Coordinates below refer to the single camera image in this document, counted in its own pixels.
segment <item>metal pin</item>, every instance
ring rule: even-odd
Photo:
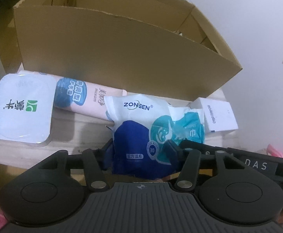
[[[101,189],[104,188],[107,184],[104,181],[98,180],[91,183],[92,188]]]
[[[181,188],[190,188],[192,187],[192,183],[188,180],[181,180],[177,183],[177,186]]]

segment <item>black device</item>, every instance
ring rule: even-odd
[[[192,149],[198,150],[204,155],[215,155],[216,151],[225,151],[270,179],[278,183],[283,183],[283,158],[234,148],[209,146],[190,140],[183,140],[179,146],[177,146],[172,140],[168,140],[163,147],[163,150],[170,159],[171,164],[179,171],[186,161],[188,152]]]
[[[115,183],[101,167],[108,146],[79,155],[58,151],[0,191],[9,223],[0,233],[283,233],[275,220],[283,208],[278,184],[231,154],[217,150],[186,154],[172,185]],[[215,176],[199,169],[215,169]],[[83,169],[86,186],[70,177]]]

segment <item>green logo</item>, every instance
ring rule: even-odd
[[[26,105],[26,111],[36,112],[38,101],[28,100]]]

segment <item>white box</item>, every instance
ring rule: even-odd
[[[191,109],[203,109],[205,115],[205,133],[237,130],[230,103],[206,98],[197,98],[189,104]]]

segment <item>wet wipes pack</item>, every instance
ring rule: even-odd
[[[172,139],[204,142],[201,109],[173,107],[165,100],[142,94],[105,97],[114,121],[113,174],[155,180],[175,172],[163,144]]]

